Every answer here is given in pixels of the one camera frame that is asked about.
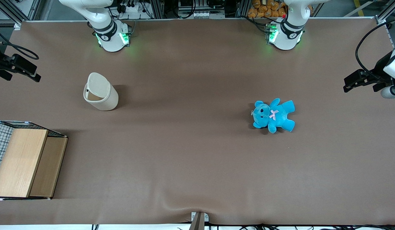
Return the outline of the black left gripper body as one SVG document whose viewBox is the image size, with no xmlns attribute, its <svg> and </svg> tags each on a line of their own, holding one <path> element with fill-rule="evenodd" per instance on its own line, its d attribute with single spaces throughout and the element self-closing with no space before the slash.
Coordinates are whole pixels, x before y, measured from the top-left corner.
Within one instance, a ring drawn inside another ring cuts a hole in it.
<svg viewBox="0 0 395 230">
<path fill-rule="evenodd" d="M 373 84 L 372 88 L 376 93 L 393 84 L 392 77 L 386 74 L 383 70 L 371 70 L 371 73 L 374 77 L 368 74 L 367 71 L 358 69 L 353 72 L 350 77 L 354 79 L 354 83 L 365 82 L 365 86 Z"/>
</svg>

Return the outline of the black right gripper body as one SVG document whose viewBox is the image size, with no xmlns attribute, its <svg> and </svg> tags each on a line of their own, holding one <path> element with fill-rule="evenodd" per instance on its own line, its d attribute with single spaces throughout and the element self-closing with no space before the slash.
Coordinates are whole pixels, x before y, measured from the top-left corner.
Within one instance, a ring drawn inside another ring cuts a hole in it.
<svg viewBox="0 0 395 230">
<path fill-rule="evenodd" d="M 2 79 L 10 81 L 13 73 L 24 75 L 24 71 L 37 73 L 37 66 L 18 54 L 11 57 L 0 54 L 0 77 Z"/>
</svg>

